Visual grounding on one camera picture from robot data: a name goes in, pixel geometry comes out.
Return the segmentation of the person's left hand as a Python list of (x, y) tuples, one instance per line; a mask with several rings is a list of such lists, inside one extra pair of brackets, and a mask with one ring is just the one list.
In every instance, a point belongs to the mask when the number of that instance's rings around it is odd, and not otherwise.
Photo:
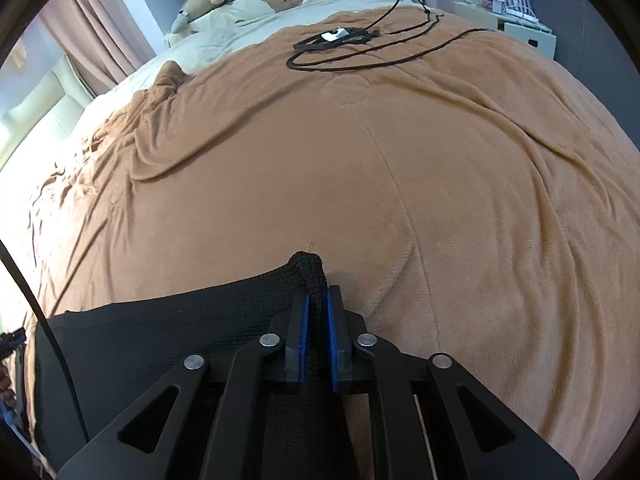
[(0, 364), (0, 400), (9, 408), (14, 408), (16, 404), (16, 396), (10, 374), (3, 364)]

